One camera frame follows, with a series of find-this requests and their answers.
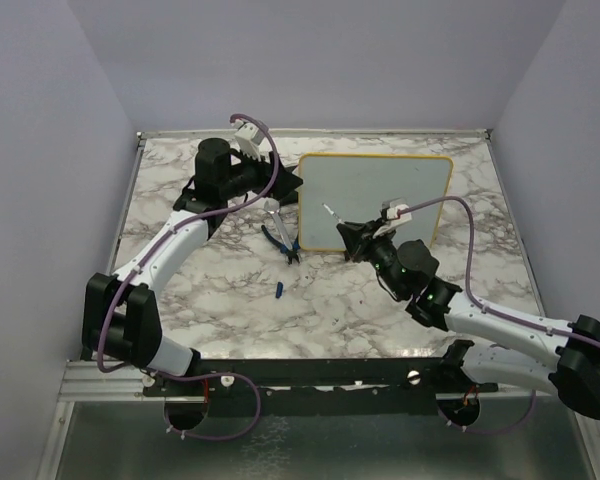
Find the blue whiteboard marker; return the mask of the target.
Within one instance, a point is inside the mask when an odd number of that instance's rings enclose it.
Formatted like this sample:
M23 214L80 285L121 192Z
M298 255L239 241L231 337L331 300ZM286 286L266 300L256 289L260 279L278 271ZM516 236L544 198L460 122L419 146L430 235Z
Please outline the blue whiteboard marker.
M322 206L337 223L342 223L340 216L330 206L328 206L326 203L322 203Z

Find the yellow framed whiteboard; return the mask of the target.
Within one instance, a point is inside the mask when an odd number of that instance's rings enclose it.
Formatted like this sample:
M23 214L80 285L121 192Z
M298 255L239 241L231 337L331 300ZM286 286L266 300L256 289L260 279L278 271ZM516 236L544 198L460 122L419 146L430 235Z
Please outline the yellow framed whiteboard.
M343 252L336 221L364 223L380 216L382 203L404 198L409 207L443 197L454 163L432 155L308 153L299 159L299 243L305 251Z

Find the blue marker cap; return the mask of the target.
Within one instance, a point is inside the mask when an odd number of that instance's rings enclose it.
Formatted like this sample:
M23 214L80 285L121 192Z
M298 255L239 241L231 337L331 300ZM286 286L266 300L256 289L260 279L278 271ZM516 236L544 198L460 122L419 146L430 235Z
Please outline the blue marker cap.
M275 298L280 299L283 295L284 285L282 282L278 282L276 285Z

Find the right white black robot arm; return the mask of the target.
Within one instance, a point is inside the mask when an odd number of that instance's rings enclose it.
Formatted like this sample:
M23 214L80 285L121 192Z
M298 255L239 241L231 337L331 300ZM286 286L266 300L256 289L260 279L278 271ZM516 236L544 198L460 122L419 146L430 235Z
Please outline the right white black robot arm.
M489 341L471 344L439 367L441 383L461 391L500 383L556 395L571 410L600 420L600 321L533 316L489 306L436 274L438 260L421 240L395 245L380 220L338 222L347 255L368 262L380 285L424 327Z

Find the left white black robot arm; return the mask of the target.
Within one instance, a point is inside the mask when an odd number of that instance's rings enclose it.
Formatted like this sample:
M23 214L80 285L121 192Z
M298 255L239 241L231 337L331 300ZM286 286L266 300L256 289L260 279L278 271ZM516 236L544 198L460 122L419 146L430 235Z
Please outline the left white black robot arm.
M86 285L81 342L98 357L166 374L175 392L200 385L197 350L162 332L157 299L184 261L202 247L228 215L228 203L249 193L283 201L302 179L273 153L258 159L228 141L200 142L194 174L182 188L158 234L112 274L94 274Z

